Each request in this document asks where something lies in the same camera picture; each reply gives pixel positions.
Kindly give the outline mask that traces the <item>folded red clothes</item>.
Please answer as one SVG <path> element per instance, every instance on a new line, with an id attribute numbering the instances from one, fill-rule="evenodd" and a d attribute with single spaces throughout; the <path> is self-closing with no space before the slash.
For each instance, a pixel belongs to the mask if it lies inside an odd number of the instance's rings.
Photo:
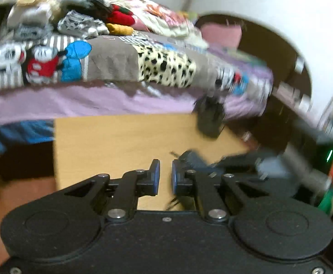
<path id="1" fill-rule="evenodd" d="M 112 4 L 111 12 L 106 17 L 106 22 L 132 27 L 135 24 L 135 18 L 132 11 L 122 6 Z"/>

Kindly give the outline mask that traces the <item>folded grey striped clothes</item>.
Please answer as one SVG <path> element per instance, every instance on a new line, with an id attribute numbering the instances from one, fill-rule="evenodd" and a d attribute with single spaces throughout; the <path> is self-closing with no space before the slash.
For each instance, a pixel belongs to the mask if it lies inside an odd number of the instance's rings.
<path id="1" fill-rule="evenodd" d="M 99 35 L 109 35 L 105 23 L 93 17 L 69 11 L 57 25 L 59 33 L 81 39 L 96 38 Z"/>

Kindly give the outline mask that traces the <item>purple bed sheet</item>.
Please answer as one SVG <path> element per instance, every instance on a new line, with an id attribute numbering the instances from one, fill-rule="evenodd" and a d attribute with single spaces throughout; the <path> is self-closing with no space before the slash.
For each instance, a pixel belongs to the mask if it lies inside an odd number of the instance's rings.
<path id="1" fill-rule="evenodd" d="M 13 122 L 118 114 L 191 113 L 200 88 L 101 81 L 25 87 L 0 92 L 0 126 Z"/>

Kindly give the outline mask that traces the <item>black sneaker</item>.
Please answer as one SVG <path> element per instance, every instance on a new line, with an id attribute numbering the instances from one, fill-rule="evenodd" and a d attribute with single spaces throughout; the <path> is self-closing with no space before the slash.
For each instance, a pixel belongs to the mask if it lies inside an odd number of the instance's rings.
<path id="1" fill-rule="evenodd" d="M 166 206 L 166 211 L 196 211 L 195 199 L 190 196 L 176 196 Z"/>
<path id="2" fill-rule="evenodd" d="M 203 95 L 194 103 L 193 112 L 197 115 L 198 131 L 210 139 L 217 139 L 224 128 L 225 119 L 225 110 L 219 98 Z"/>

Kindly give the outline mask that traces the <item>folded yellow garment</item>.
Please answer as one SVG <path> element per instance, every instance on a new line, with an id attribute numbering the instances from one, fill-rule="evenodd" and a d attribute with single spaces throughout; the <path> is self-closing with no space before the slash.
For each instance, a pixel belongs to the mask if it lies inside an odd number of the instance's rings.
<path id="1" fill-rule="evenodd" d="M 134 29 L 130 26 L 119 24 L 106 24 L 109 34 L 114 36 L 131 36 Z"/>

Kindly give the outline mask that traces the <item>dark wooden headboard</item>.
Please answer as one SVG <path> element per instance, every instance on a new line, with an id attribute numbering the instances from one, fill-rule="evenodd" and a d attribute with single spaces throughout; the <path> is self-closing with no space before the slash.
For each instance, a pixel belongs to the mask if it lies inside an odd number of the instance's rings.
<path id="1" fill-rule="evenodd" d="M 311 96 L 311 78 L 306 66 L 301 72 L 295 71 L 299 52 L 277 32 L 260 23 L 228 14 L 207 14 L 198 18 L 195 26 L 202 28 L 207 23 L 238 25 L 242 29 L 239 50 L 256 56 L 266 62 L 274 76 L 274 86 L 281 82 Z"/>

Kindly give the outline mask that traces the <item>pink pillow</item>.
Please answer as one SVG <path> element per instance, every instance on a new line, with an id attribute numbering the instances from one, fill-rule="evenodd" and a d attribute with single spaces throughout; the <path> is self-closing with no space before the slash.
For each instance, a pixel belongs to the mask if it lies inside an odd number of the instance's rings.
<path id="1" fill-rule="evenodd" d="M 200 28 L 202 38 L 209 44 L 237 48 L 242 37 L 240 25 L 207 23 Z"/>

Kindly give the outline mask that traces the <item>floral cream quilt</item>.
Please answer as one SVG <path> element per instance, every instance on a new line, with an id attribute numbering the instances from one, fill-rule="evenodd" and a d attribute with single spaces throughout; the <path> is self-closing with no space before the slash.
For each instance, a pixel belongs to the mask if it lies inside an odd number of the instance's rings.
<path id="1" fill-rule="evenodd" d="M 200 30 L 188 18 L 165 6 L 151 0 L 126 0 L 124 7 L 128 8 L 150 32 L 177 38 L 198 48 L 209 47 Z"/>

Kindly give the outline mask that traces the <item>cartoon patchwork blanket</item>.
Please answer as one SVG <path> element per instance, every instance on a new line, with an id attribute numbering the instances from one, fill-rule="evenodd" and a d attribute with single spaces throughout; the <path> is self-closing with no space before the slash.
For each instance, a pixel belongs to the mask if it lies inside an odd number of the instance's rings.
<path id="1" fill-rule="evenodd" d="M 257 63 L 222 59 L 181 40 L 137 32 L 90 40 L 50 35 L 0 44 L 0 91 L 72 82 L 141 82 L 219 90 L 263 101 L 273 87 Z"/>

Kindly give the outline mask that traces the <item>dark wooden nightstand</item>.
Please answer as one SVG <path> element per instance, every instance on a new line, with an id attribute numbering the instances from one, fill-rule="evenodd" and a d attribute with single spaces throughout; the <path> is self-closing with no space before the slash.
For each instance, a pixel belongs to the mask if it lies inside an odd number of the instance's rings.
<path id="1" fill-rule="evenodd" d="M 261 116 L 230 120 L 226 125 L 249 150 L 270 149 L 279 153 L 285 150 L 297 123 L 317 128 L 307 114 L 299 112 L 282 97 L 272 95 Z"/>

